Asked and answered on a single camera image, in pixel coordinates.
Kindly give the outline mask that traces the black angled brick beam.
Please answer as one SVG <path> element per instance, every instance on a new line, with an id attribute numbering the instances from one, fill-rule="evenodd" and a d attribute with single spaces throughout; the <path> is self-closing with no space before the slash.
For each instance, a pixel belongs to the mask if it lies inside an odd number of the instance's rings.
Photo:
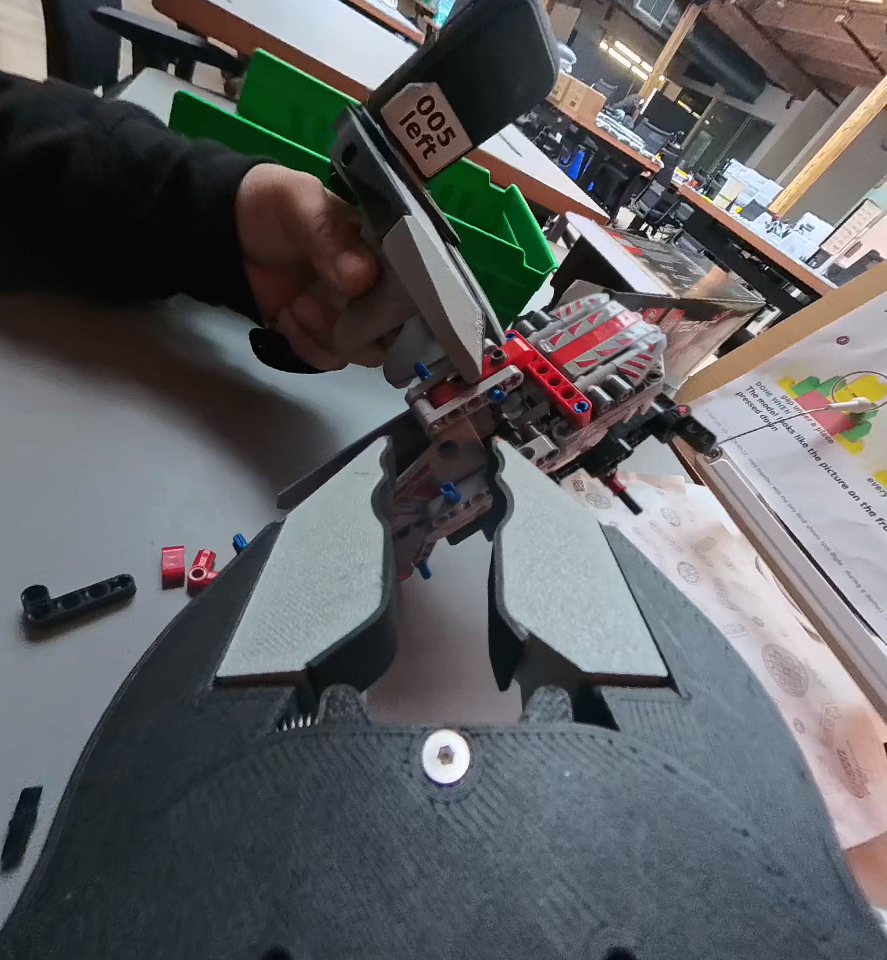
<path id="1" fill-rule="evenodd" d="M 127 602 L 137 591 L 135 578 L 122 573 L 56 596 L 46 585 L 33 584 L 22 591 L 20 602 L 28 628 L 43 630 Z"/>

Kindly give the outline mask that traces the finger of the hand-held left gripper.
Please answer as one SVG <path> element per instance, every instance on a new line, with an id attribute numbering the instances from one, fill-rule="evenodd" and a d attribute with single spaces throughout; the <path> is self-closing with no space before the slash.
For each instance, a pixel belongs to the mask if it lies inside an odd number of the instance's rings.
<path id="1" fill-rule="evenodd" d="M 385 235 L 386 265 L 405 292 L 409 309 L 383 364 L 387 382 L 406 386 L 414 366 L 445 358 L 465 381 L 481 377 L 485 342 L 502 344 L 498 316 L 461 254 L 408 214 Z"/>

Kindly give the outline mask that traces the green plastic bin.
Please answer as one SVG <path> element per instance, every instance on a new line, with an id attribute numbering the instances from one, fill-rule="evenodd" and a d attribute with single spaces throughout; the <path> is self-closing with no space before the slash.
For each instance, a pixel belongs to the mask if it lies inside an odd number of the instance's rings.
<path id="1" fill-rule="evenodd" d="M 234 110 L 186 91 L 173 97 L 170 130 L 273 160 L 335 186 L 330 150 L 340 114 L 356 101 L 290 63 L 256 51 Z M 461 159 L 427 191 L 460 240 L 459 251 L 503 326 L 521 315 L 558 263 L 517 186 L 492 183 Z"/>

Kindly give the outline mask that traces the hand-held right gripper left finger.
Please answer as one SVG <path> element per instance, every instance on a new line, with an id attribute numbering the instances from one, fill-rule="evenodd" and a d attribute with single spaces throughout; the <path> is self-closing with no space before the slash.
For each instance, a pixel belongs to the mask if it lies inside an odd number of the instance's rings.
<path id="1" fill-rule="evenodd" d="M 368 690 L 397 651 L 393 444 L 374 439 L 292 510 L 230 636 L 217 687 Z"/>

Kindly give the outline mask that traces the black brick pin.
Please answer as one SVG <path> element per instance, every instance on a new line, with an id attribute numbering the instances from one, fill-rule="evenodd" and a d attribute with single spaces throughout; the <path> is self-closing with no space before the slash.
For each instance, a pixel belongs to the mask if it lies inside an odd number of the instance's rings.
<path id="1" fill-rule="evenodd" d="M 17 797 L 7 824 L 0 855 L 0 875 L 7 875 L 21 866 L 37 826 L 43 787 L 24 787 Z"/>

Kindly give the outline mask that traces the printed white paper bag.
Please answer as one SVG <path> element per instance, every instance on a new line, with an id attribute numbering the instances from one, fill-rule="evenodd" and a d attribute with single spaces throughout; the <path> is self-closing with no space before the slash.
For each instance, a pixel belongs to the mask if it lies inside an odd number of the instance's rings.
<path id="1" fill-rule="evenodd" d="M 728 639 L 794 733 L 846 848 L 887 832 L 887 726 L 749 541 L 703 486 L 618 475 L 633 514 L 579 470 L 561 482 L 617 528 Z"/>

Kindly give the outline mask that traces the long cluttered wooden desk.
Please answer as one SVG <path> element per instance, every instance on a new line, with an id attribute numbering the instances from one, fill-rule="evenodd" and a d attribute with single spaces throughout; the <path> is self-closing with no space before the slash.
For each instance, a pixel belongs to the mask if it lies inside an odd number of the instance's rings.
<path id="1" fill-rule="evenodd" d="M 626 227 L 631 234 L 675 229 L 687 235 L 715 264 L 730 271 L 783 315 L 791 315 L 835 290 L 803 262 L 779 249 L 775 238 L 753 231 L 752 224 L 733 216 L 696 187 L 677 180 L 673 144 L 650 155 L 619 137 L 621 125 L 587 125 L 564 104 L 554 105 L 559 116 L 560 142 L 546 136 L 542 148 L 560 162 L 576 162 L 575 182 L 597 197 L 610 222 L 619 210 L 632 211 Z"/>

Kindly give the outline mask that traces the grey table with wooden edge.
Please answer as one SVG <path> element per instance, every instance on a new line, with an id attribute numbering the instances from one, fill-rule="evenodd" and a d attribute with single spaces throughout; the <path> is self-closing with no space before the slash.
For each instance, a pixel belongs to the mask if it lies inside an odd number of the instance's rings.
<path id="1" fill-rule="evenodd" d="M 337 1 L 153 1 L 163 16 L 232 48 L 263 49 L 362 101 L 416 46 Z M 505 126 L 467 159 L 498 186 L 517 186 L 532 204 L 599 225 L 608 214 L 515 126 Z"/>

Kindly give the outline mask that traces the white clip bar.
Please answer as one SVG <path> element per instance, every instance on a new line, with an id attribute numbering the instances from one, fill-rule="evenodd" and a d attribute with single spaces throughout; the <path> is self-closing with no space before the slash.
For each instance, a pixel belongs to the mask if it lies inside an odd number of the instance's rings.
<path id="1" fill-rule="evenodd" d="M 734 465 L 699 453 L 690 463 L 887 721 L 887 644 Z"/>

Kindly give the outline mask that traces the white instruction sheet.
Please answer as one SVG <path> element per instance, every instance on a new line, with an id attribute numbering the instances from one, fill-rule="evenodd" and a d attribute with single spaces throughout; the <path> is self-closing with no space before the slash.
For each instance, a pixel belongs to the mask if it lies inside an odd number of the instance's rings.
<path id="1" fill-rule="evenodd" d="M 887 645 L 887 292 L 694 412 Z"/>

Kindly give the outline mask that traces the black office chair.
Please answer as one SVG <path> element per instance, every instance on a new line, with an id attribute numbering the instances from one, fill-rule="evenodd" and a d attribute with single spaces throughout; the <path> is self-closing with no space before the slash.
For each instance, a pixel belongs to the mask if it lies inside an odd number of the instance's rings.
<path id="1" fill-rule="evenodd" d="M 124 90 L 146 69 L 194 82 L 214 68 L 228 96 L 239 93 L 248 59 L 181 23 L 125 10 L 120 1 L 42 1 L 47 77 L 104 96 Z"/>

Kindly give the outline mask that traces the person's left hand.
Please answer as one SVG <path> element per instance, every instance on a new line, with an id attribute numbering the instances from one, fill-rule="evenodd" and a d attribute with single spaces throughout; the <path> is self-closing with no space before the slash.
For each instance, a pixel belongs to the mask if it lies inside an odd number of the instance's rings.
<path id="1" fill-rule="evenodd" d="M 317 371 L 378 367 L 387 353 L 384 342 L 352 350 L 338 346 L 335 334 L 345 307 L 381 277 L 356 211 L 310 174 L 259 163 L 241 180 L 234 215 L 265 329 Z"/>

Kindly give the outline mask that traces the brown instruction board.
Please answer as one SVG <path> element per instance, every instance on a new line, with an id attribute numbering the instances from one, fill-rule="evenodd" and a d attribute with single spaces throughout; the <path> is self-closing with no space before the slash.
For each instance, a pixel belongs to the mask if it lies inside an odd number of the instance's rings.
<path id="1" fill-rule="evenodd" d="M 870 268 L 858 278 L 832 291 L 818 303 L 804 308 L 795 317 L 761 333 L 747 345 L 739 347 L 734 353 L 728 354 L 723 359 L 694 374 L 681 388 L 678 398 L 690 404 L 694 411 L 694 404 L 710 393 L 755 370 L 810 334 L 823 329 L 886 292 L 887 261 Z M 720 438 L 718 440 L 718 452 L 704 455 L 708 459 L 725 457 L 724 441 Z M 684 464 L 687 472 L 702 483 L 690 468 L 690 455 L 695 453 L 686 452 L 680 440 L 675 441 L 674 447 L 677 458 Z M 883 715 L 869 698 L 868 700 L 887 726 L 887 721 Z"/>

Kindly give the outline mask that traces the grey red brick vehicle model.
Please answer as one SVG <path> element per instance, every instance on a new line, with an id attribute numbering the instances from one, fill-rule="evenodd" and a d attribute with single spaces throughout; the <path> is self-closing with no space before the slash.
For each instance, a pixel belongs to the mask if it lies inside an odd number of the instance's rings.
<path id="1" fill-rule="evenodd" d="M 617 473 L 645 440 L 718 452 L 714 433 L 667 386 L 670 346 L 656 315 L 609 290 L 519 317 L 502 342 L 483 340 L 481 370 L 468 376 L 422 318 L 396 332 L 387 360 L 389 381 L 407 389 L 407 412 L 290 486 L 278 507 L 289 520 L 374 439 L 389 438 L 389 532 L 400 580 L 429 578 L 440 541 L 457 545 L 478 531 L 493 538 L 507 505 L 497 492 L 494 441 L 553 481 L 588 472 L 636 514 L 641 508 Z"/>

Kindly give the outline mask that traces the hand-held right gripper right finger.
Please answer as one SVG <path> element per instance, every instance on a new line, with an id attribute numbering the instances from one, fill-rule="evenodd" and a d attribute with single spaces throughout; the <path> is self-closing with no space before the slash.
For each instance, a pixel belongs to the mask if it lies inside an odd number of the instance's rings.
<path id="1" fill-rule="evenodd" d="M 599 522 L 506 440 L 491 445 L 498 520 L 487 643 L 499 690 L 670 686 L 670 670 Z"/>

